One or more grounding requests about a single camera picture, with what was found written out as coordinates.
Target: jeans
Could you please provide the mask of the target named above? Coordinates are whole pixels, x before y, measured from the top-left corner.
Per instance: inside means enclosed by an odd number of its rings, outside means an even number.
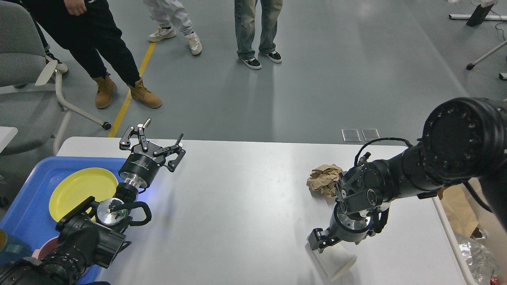
[[[91,78],[105,77],[106,59],[126,84],[139,77],[134,57],[121,39],[106,0],[86,0],[87,12],[69,15],[62,0],[22,0],[37,22],[86,70]]]
[[[234,19],[236,26],[236,41],[238,43],[238,57],[241,60],[255,57],[252,42],[255,36],[255,6],[258,0],[234,0]],[[273,40],[276,36],[278,15],[282,9],[283,0],[261,0],[262,31],[259,52],[275,51]]]
[[[161,27],[169,27],[171,23],[184,35],[191,34],[192,21],[187,10],[178,0],[143,0],[150,12],[151,19]]]

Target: gray floor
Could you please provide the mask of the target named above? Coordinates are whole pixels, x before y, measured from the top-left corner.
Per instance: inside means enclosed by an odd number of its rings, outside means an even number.
[[[182,2],[201,38],[202,55],[191,55],[181,33],[158,43],[143,78],[164,105],[150,110],[132,101],[111,135],[121,136],[128,125],[151,117],[148,138],[177,138],[182,132],[184,139],[343,144],[341,129],[376,128],[382,137],[415,143],[440,103],[459,96],[507,98],[507,82],[498,78],[507,72],[505,50],[465,69],[503,41],[497,22],[468,27],[448,18],[471,14],[478,2],[286,1],[275,40],[283,63],[261,57],[257,71],[237,60],[232,1]],[[139,66],[149,46],[146,36],[156,26],[142,1],[110,6]],[[493,10],[507,15],[507,4]],[[69,66],[63,82],[67,100],[113,123],[128,92],[113,69],[108,67],[119,87],[116,98],[107,110],[97,110],[95,82],[68,51],[56,44],[51,51]],[[108,134],[73,115],[66,136]],[[30,169],[51,155],[50,144],[0,157],[5,177],[0,195],[14,197]]]

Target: tan boot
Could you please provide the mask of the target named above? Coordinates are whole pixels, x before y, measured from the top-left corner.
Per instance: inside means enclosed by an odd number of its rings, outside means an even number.
[[[157,109],[162,106],[162,100],[142,84],[142,78],[135,83],[135,87],[127,84],[130,94],[135,100],[142,101],[148,108]]]
[[[105,109],[113,101],[113,92],[116,91],[116,84],[109,78],[92,78],[97,83],[97,95],[95,95],[95,106],[97,109]]]

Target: blue tray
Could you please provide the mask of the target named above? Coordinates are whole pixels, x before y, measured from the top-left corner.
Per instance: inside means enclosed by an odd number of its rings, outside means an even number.
[[[0,228],[25,241],[34,251],[58,236],[56,222],[49,214],[49,199],[56,186],[72,173],[89,167],[105,168],[116,175],[125,158],[49,157],[39,162],[7,210]],[[94,265],[78,284],[95,281],[101,267]]]

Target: plastic bag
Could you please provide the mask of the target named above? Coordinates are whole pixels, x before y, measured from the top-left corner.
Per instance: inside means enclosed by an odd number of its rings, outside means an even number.
[[[471,238],[456,234],[461,254],[477,284],[490,285],[491,278],[500,271],[490,249]]]

